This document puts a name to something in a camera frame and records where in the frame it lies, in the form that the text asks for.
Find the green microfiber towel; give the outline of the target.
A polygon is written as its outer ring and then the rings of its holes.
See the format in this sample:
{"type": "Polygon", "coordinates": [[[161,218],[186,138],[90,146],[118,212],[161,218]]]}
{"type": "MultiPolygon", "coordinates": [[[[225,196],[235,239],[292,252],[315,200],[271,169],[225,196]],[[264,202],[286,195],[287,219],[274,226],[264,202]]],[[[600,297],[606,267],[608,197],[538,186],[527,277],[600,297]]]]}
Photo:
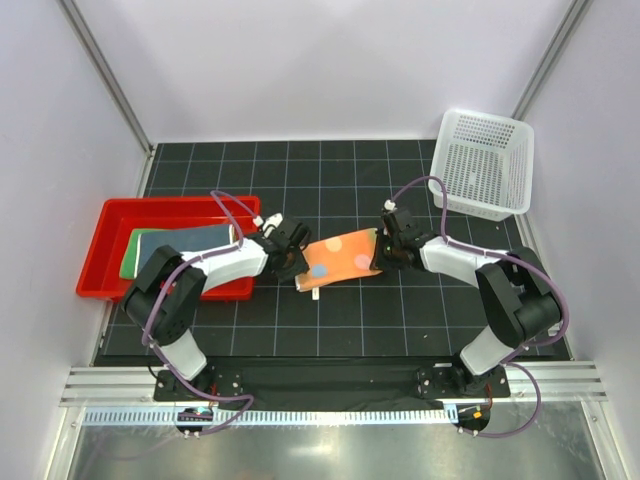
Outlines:
{"type": "Polygon", "coordinates": [[[137,228],[132,230],[120,264],[120,279],[132,280],[135,278],[139,238],[149,232],[151,232],[151,229],[137,228]]]}

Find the yellow printed towel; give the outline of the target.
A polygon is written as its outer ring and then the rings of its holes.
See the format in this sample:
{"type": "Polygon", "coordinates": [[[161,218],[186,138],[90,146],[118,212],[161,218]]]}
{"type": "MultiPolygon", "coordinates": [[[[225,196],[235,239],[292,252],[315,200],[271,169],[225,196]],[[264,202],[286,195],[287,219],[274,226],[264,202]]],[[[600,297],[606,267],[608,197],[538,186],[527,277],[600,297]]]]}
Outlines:
{"type": "Polygon", "coordinates": [[[236,231],[230,224],[141,233],[136,245],[134,276],[137,276],[159,247],[168,245],[177,252],[197,252],[224,247],[235,241],[236,231]]]}

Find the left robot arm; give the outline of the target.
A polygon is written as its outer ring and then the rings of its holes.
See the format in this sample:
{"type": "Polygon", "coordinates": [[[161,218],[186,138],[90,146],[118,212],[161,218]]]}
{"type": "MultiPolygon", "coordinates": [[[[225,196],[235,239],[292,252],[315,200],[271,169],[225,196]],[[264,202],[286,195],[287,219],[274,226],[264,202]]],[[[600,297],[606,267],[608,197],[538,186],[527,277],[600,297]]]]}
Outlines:
{"type": "Polygon", "coordinates": [[[208,395],[212,377],[189,322],[201,296],[219,286],[265,272],[289,281],[309,271],[304,258],[311,236],[301,221],[275,214],[256,218],[257,230],[225,245],[200,251],[155,249],[120,302],[121,310],[142,329],[142,343],[178,375],[177,389],[190,400],[208,395]]]}

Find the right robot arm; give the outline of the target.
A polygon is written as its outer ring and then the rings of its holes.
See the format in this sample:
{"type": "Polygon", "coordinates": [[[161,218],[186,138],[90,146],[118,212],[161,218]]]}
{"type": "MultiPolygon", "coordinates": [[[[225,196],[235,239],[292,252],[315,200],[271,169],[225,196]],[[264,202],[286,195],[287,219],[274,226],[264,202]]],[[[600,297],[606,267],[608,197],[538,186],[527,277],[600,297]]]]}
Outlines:
{"type": "Polygon", "coordinates": [[[440,274],[478,289],[487,326],[438,373],[449,381],[447,393],[479,396],[497,369],[559,324],[568,307],[536,253],[486,250],[451,239],[444,231],[427,233],[405,207],[387,200],[376,230],[372,270],[414,269],[440,274]]]}

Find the orange patterned towel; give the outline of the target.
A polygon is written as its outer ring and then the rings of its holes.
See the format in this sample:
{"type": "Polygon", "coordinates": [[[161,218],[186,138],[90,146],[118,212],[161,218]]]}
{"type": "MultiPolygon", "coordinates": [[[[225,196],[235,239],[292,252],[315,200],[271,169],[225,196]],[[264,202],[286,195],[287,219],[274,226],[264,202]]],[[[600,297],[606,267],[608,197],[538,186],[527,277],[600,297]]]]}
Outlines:
{"type": "Polygon", "coordinates": [[[309,266],[295,277],[298,292],[314,292],[343,281],[376,276],[372,267],[376,247],[376,229],[353,231],[311,243],[303,256],[309,266]]]}

